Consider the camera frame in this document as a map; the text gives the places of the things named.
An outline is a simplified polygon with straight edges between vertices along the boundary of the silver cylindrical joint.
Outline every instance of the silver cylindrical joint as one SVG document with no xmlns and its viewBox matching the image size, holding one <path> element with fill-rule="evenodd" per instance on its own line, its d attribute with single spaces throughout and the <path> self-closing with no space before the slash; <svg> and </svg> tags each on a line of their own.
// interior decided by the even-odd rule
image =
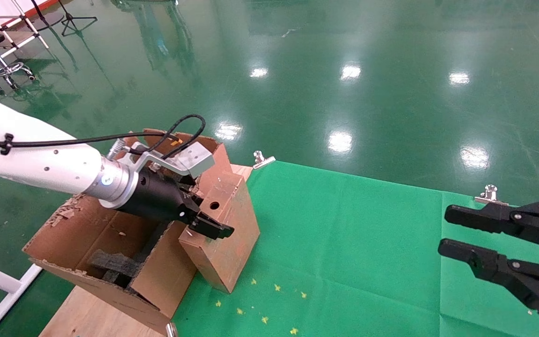
<svg viewBox="0 0 539 337">
<path fill-rule="evenodd" d="M 84 194 L 105 201 L 113 201 L 122 195 L 129 185 L 128 167 L 120 162 L 101 157 L 101 170 Z"/>
<path fill-rule="evenodd" d="M 107 153 L 107 156 L 105 158 L 109 160 L 116 159 L 117 154 L 120 153 L 120 151 L 124 150 L 124 147 L 126 146 L 126 141 L 122 138 L 116 139 L 116 142 L 114 145 L 111 146 L 111 149 L 109 149 L 109 153 Z"/>
</svg>

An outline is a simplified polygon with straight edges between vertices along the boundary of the cardboard flap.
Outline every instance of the cardboard flap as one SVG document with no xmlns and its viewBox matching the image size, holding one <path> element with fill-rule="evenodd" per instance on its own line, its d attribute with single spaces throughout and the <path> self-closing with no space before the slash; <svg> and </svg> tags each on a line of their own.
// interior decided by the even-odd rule
<svg viewBox="0 0 539 337">
<path fill-rule="evenodd" d="M 64 203 L 22 248 L 26 254 L 64 268 L 75 268 L 117 212 L 92 197 Z"/>
<path fill-rule="evenodd" d="M 163 233 L 130 286 L 171 318 L 197 268 L 184 252 L 178 237 L 186 227 L 174 221 Z"/>
<path fill-rule="evenodd" d="M 143 132 L 165 132 L 165 131 L 145 128 L 143 129 Z M 187 141 L 190 139 L 190 137 L 192 137 L 192 134 L 183 133 L 183 132 L 176 132 L 174 133 L 174 135 L 180 138 L 180 140 L 182 141 Z M 145 143 L 147 143 L 147 145 L 151 147 L 151 145 L 157 143 L 159 139 L 161 139 L 161 136 L 145 136 L 144 138 L 145 138 Z M 203 145 L 205 149 L 207 149 L 207 151 L 211 153 L 216 151 L 216 148 L 218 148 L 218 145 L 219 145 L 219 143 L 215 139 L 211 137 L 206 137 L 206 136 L 199 136 L 197 137 L 195 141 L 198 141 L 199 143 L 201 143 L 201 145 Z M 163 143 L 159 145 L 159 147 L 157 147 L 156 151 L 159 151 L 163 154 L 167 154 L 168 152 L 172 151 L 178 146 L 178 145 L 175 145 L 175 146 L 172 145 L 173 142 L 174 141 L 171 139 L 166 139 L 165 141 L 163 141 Z"/>
<path fill-rule="evenodd" d="M 241 175 L 223 172 L 201 204 L 201 211 L 234 228 L 225 239 L 210 240 L 184 230 L 180 243 L 214 288 L 230 293 L 259 237 L 259 226 Z"/>
</svg>

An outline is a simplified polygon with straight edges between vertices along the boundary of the tripod stand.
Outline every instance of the tripod stand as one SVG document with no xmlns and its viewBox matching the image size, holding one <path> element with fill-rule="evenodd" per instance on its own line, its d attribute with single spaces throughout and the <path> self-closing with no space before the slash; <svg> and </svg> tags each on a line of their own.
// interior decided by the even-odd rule
<svg viewBox="0 0 539 337">
<path fill-rule="evenodd" d="M 66 13 L 65 18 L 62 20 L 62 25 L 64 25 L 64 30 L 62 30 L 62 36 L 70 36 L 72 34 L 77 34 L 77 32 L 81 32 L 82 30 L 88 28 L 90 25 L 92 25 L 93 23 L 97 21 L 96 16 L 73 16 L 71 13 L 68 12 L 62 0 L 58 0 L 58 2 L 60 6 L 62 6 L 64 13 Z M 84 26 L 82 29 L 78 29 L 74 23 L 74 20 L 81 20 L 81 19 L 90 19 L 92 21 L 89 22 L 88 25 Z M 73 33 L 66 34 L 66 29 L 68 28 L 70 28 L 70 30 L 73 30 Z"/>
</svg>

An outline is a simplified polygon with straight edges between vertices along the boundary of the metal clip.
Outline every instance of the metal clip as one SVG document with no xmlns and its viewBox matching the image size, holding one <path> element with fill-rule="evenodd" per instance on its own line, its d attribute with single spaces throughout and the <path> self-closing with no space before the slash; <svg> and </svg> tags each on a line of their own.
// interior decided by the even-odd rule
<svg viewBox="0 0 539 337">
<path fill-rule="evenodd" d="M 270 162 L 275 162 L 276 159 L 271 156 L 270 158 L 265 158 L 261 151 L 255 151 L 253 152 L 253 156 L 255 156 L 255 165 L 253 165 L 253 170 L 257 170 L 262 168 L 263 166 L 266 166 Z"/>
<path fill-rule="evenodd" d="M 498 188 L 492 184 L 486 185 L 486 190 L 480 194 L 479 197 L 475 197 L 475 201 L 483 204 L 487 203 L 496 203 L 499 205 L 509 205 L 503 201 L 500 201 L 496 198 L 496 192 Z"/>
</svg>

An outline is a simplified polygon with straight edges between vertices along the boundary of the wooden board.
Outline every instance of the wooden board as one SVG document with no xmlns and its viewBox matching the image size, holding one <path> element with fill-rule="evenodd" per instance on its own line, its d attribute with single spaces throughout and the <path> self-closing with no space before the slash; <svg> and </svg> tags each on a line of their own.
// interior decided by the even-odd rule
<svg viewBox="0 0 539 337">
<path fill-rule="evenodd" d="M 232 164 L 245 180 L 252 167 Z M 70 292 L 39 337 L 163 337 L 79 286 Z"/>
</svg>

